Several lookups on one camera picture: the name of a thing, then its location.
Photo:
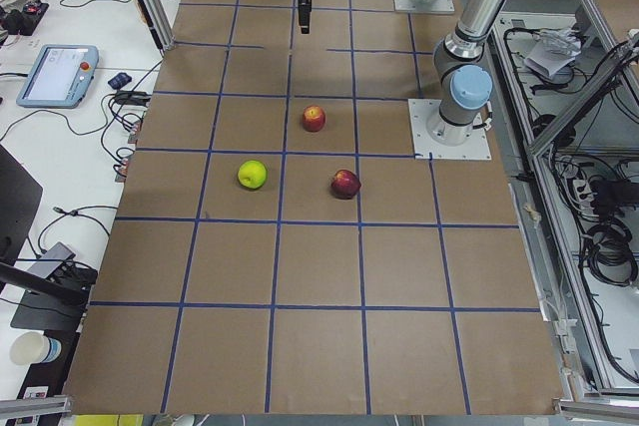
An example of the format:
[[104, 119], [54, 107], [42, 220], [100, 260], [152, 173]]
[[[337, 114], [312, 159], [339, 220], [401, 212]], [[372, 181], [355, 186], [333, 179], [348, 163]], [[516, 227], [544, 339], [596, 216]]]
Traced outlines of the small dark blue pouch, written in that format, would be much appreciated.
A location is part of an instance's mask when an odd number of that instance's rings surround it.
[[132, 77], [129, 74], [120, 72], [108, 81], [108, 85], [114, 90], [120, 90], [131, 81]]

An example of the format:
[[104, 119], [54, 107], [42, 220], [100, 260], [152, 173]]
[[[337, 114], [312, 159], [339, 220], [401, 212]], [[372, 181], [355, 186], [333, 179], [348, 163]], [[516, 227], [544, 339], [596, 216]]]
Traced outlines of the green apple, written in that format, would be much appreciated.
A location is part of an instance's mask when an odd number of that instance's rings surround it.
[[262, 162], [248, 160], [239, 166], [237, 178], [242, 187], [257, 190], [267, 181], [268, 170]]

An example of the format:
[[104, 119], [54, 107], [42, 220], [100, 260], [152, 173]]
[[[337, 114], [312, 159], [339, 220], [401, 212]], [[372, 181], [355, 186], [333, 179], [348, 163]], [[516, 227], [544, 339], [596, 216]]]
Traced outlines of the black monitor stand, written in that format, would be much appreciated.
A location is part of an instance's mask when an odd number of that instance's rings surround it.
[[16, 329], [74, 331], [85, 312], [97, 272], [74, 264], [58, 242], [29, 259], [27, 245], [43, 189], [7, 150], [1, 151], [1, 284], [23, 291], [11, 319]]

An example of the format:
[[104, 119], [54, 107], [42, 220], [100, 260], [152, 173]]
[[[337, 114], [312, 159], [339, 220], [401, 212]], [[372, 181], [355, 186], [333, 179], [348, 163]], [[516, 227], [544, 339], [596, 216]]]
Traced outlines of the crumpled white paper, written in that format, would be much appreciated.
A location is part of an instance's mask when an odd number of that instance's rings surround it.
[[571, 28], [541, 29], [535, 33], [536, 44], [524, 58], [524, 66], [552, 79], [581, 53], [582, 42]]

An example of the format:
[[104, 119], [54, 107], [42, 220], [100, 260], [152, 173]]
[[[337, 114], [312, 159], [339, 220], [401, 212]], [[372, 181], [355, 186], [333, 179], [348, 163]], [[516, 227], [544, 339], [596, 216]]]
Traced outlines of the grey usb hub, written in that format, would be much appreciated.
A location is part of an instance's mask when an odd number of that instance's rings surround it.
[[66, 261], [74, 257], [75, 253], [67, 245], [57, 242], [29, 267], [28, 272], [48, 279]]

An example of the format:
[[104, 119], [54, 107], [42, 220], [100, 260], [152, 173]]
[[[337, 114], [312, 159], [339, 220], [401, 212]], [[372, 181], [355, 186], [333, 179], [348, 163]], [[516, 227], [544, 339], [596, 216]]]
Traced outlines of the white paper cup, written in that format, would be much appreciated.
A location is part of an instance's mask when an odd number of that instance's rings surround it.
[[17, 337], [9, 350], [16, 365], [45, 364], [55, 361], [62, 352], [62, 343], [43, 333], [29, 331]]

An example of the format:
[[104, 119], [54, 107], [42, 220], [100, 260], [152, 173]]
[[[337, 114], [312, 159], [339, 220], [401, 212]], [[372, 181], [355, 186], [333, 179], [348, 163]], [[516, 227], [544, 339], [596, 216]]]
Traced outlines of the near blue teach pendant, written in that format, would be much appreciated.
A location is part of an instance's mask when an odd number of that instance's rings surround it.
[[86, 96], [99, 63], [92, 45], [45, 45], [18, 94], [25, 108], [76, 108]]

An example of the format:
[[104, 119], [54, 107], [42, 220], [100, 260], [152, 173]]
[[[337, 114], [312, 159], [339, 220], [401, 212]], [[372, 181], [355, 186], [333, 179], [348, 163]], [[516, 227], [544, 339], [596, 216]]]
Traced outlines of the red yellow apple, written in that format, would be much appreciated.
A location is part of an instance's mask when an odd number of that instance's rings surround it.
[[325, 125], [325, 112], [318, 105], [309, 105], [302, 113], [302, 126], [307, 132], [319, 132]]

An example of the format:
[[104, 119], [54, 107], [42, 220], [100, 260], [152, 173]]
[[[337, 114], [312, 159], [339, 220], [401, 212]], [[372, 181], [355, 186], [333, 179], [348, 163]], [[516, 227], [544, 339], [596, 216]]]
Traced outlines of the dark red apple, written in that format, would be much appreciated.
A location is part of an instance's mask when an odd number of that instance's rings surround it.
[[330, 183], [333, 195], [342, 200], [349, 200], [356, 196], [361, 188], [358, 176], [346, 169], [335, 172]]

